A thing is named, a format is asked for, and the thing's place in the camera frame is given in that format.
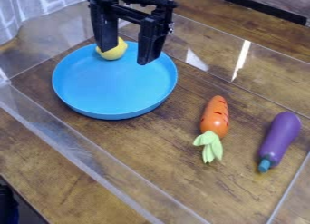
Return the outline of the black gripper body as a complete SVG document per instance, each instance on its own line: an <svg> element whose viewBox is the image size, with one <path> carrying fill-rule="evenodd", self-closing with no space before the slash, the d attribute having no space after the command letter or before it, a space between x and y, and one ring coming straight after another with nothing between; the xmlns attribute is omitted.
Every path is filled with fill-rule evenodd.
<svg viewBox="0 0 310 224"><path fill-rule="evenodd" d="M174 0L88 0L90 20L93 24L104 24L105 21L113 21L117 18L122 18L128 22L140 24L146 15L130 8L121 7L118 5L120 1L128 5L153 5L154 10L149 16L157 17L164 24L172 23L172 13L176 8Z"/></svg>

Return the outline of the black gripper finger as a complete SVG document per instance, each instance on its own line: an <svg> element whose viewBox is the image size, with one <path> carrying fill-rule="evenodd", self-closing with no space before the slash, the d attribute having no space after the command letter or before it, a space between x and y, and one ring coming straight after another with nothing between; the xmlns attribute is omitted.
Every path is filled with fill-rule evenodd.
<svg viewBox="0 0 310 224"><path fill-rule="evenodd" d="M96 46L101 52L106 52L117 46L117 15L109 5L89 5L90 22L93 27L93 35Z"/></svg>
<svg viewBox="0 0 310 224"><path fill-rule="evenodd" d="M136 58L140 65L148 64L160 56L165 36L170 33L172 13L170 8L156 8L141 20Z"/></svg>

